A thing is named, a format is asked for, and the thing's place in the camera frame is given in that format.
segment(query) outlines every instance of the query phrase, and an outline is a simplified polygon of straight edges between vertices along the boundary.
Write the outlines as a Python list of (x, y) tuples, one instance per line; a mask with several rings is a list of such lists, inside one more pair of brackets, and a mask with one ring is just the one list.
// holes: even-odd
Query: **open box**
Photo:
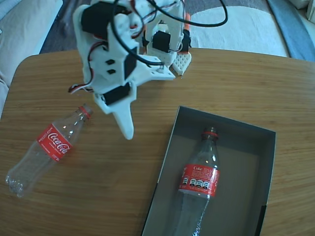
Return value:
[(183, 167), (204, 127), (218, 130), (220, 179), (200, 236), (258, 236), (271, 184), (276, 133), (271, 130), (179, 107), (142, 236), (172, 236), (172, 218)]

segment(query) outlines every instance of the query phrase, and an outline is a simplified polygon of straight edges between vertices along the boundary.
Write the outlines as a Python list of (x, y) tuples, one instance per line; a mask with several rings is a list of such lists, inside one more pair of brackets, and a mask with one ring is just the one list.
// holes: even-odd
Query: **wood grain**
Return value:
[(0, 235), (139, 236), (179, 105), (277, 132), (263, 236), (315, 235), (315, 64), (267, 55), (192, 49), (174, 81), (148, 82), (132, 103), (134, 138), (89, 94), (76, 51), (42, 54), (18, 68), (0, 122), (0, 179), (53, 120), (94, 108), (76, 148), (17, 199), (0, 181)]

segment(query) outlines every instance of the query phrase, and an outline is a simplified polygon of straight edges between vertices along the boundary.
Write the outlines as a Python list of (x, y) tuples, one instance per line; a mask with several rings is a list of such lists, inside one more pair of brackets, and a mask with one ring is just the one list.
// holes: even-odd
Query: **carpet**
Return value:
[[(190, 27), (191, 46), (288, 57), (286, 44), (273, 16), (265, 11), (243, 7), (227, 8), (229, 21), (216, 28)], [(220, 22), (224, 19), (221, 7), (197, 12), (194, 22)]]

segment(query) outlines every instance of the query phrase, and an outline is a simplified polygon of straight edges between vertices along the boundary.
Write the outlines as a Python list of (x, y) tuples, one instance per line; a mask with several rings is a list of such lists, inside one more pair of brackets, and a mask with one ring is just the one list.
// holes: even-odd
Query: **couch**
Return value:
[(62, 0), (0, 0), (0, 118), (18, 65), (39, 54)]

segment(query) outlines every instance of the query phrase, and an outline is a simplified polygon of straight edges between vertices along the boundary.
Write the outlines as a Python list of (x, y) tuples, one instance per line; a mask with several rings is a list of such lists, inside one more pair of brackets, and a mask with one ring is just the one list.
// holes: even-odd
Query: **coca-cola bottle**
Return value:
[(22, 160), (9, 170), (5, 182), (18, 197), (31, 192), (34, 184), (72, 148), (92, 110), (84, 104), (69, 116), (50, 124), (33, 142)]
[(219, 160), (214, 127), (205, 128), (197, 152), (185, 165), (179, 186), (181, 211), (174, 236), (199, 236), (201, 221), (219, 180)]

